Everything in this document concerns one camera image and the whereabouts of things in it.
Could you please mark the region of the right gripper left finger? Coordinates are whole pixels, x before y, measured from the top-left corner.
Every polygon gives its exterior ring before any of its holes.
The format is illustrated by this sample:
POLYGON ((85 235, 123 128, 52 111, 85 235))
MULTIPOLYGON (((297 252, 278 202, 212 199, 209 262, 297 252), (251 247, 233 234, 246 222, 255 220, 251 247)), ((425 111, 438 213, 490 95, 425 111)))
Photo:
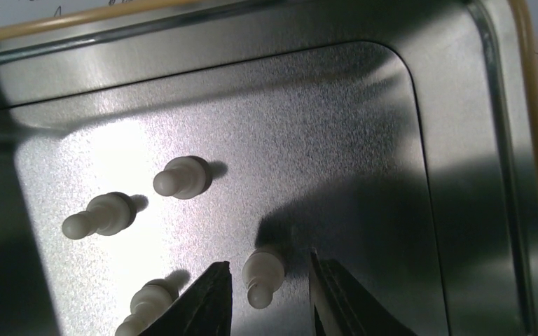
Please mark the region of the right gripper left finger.
POLYGON ((233 277, 228 261, 213 262, 142 335, 229 335, 233 277))

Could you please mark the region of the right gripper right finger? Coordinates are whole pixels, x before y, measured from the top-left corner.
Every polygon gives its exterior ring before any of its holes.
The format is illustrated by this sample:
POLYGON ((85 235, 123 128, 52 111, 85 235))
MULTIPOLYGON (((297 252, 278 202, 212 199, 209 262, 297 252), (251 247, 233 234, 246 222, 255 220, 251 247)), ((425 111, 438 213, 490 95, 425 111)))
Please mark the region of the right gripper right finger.
POLYGON ((310 254, 314 335, 414 335, 337 260, 310 254))

